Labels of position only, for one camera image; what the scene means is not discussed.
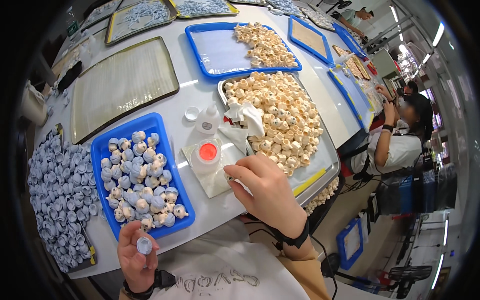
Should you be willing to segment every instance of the green shirt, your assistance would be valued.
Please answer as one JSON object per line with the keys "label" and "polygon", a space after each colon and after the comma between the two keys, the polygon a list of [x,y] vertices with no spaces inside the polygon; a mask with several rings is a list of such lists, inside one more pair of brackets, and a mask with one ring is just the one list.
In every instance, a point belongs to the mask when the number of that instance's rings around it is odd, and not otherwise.
{"label": "green shirt", "polygon": [[357,28],[358,25],[360,25],[361,18],[357,17],[355,15],[356,11],[353,9],[347,9],[344,12],[342,12],[342,17],[350,23],[353,27]]}

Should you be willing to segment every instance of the black hair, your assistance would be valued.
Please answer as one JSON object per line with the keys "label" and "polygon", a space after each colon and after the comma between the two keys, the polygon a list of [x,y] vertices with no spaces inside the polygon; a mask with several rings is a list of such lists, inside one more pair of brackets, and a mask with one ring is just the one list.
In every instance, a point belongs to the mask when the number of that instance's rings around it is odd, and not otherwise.
{"label": "black hair", "polygon": [[420,119],[410,128],[408,133],[416,134],[422,142],[429,140],[433,132],[433,109],[430,100],[422,94],[405,95],[405,102],[413,106]]}
{"label": "black hair", "polygon": [[[361,11],[365,11],[365,12],[367,12],[366,8],[367,8],[366,6],[362,7],[362,8],[361,8]],[[371,15],[372,15],[372,17],[374,17],[374,15],[373,15],[373,11],[369,11],[369,12],[367,12],[367,13],[371,14]]]}
{"label": "black hair", "polygon": [[410,80],[409,82],[407,82],[407,86],[412,89],[414,94],[419,92],[419,87],[415,83],[415,81]]}

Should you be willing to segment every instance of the black wrist strap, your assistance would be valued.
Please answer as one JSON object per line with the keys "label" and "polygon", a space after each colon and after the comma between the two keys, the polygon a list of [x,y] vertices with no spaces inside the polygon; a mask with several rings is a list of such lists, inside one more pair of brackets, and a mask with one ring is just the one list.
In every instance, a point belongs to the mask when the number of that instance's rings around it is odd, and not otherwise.
{"label": "black wrist strap", "polygon": [[169,288],[176,283],[175,276],[170,274],[165,270],[155,270],[155,279],[151,287],[148,288],[143,293],[134,293],[128,287],[128,283],[126,280],[123,281],[123,287],[125,288],[125,292],[130,298],[138,299],[138,300],[148,300],[153,293],[155,288],[163,289]]}
{"label": "black wrist strap", "polygon": [[288,246],[295,246],[298,249],[300,249],[300,246],[303,244],[303,242],[305,242],[305,240],[307,239],[310,233],[308,218],[307,218],[307,221],[305,222],[305,227],[303,227],[302,233],[295,239],[286,237],[278,229],[268,226],[267,224],[265,225],[268,227],[268,229],[270,229],[270,231],[273,233],[277,241],[285,242]]}
{"label": "black wrist strap", "polygon": [[384,124],[384,125],[382,126],[382,129],[387,129],[387,130],[389,130],[390,132],[393,132],[393,126],[392,126],[392,125]]}

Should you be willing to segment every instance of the red lid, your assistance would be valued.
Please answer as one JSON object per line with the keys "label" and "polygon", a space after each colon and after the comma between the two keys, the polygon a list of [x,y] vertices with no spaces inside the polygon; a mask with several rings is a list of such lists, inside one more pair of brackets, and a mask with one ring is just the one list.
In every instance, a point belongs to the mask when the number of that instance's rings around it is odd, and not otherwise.
{"label": "red lid", "polygon": [[200,147],[199,154],[204,160],[212,160],[216,157],[216,147],[212,143],[206,143]]}

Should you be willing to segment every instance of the white t-shirt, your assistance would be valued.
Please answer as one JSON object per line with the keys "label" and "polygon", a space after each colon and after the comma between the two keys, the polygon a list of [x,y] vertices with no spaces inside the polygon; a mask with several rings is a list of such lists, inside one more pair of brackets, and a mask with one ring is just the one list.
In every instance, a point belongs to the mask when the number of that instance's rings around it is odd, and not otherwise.
{"label": "white t-shirt", "polygon": [[235,219],[159,255],[158,269],[172,273],[177,284],[154,290],[151,300],[309,299],[265,245],[248,242]]}
{"label": "white t-shirt", "polygon": [[376,166],[373,162],[375,158],[375,149],[377,147],[378,139],[382,132],[382,127],[375,128],[370,131],[368,137],[360,144],[359,148],[366,143],[368,145],[367,151],[364,151],[351,159],[352,170],[355,173],[360,173],[365,165],[367,155],[370,158],[370,165],[367,168],[367,173],[373,175],[381,175],[382,173],[389,173],[397,171],[401,168],[413,166],[415,160],[421,154],[421,142],[415,135],[401,135],[395,136],[394,133],[408,133],[408,124],[403,120],[398,120],[396,127],[393,129],[392,137],[390,138],[390,147],[388,150],[388,159],[384,167]]}

